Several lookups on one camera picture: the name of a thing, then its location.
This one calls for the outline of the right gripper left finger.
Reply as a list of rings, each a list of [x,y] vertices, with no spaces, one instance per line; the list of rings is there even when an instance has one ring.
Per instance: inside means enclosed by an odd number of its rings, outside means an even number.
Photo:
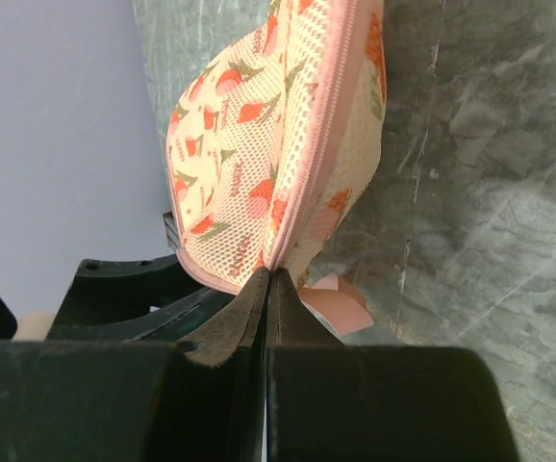
[[[18,341],[0,299],[0,461],[263,461],[269,272],[185,340]]]

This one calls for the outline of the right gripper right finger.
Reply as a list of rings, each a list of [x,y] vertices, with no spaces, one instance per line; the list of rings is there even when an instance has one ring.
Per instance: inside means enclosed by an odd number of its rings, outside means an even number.
[[[451,346],[346,346],[285,269],[267,295],[271,461],[516,461],[490,368]]]

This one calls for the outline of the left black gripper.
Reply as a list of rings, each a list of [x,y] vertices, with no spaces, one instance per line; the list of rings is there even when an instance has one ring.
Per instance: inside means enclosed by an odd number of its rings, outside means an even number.
[[[179,341],[232,300],[193,280],[174,255],[84,260],[56,313],[25,321],[0,297],[0,340]]]

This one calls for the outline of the pink mesh laundry bag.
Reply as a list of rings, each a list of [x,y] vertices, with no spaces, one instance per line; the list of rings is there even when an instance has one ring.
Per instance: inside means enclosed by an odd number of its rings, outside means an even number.
[[[381,159],[387,103],[380,1],[273,1],[181,95],[165,159],[177,256],[197,282],[236,294],[285,269],[338,335],[372,325],[342,277],[312,260]]]

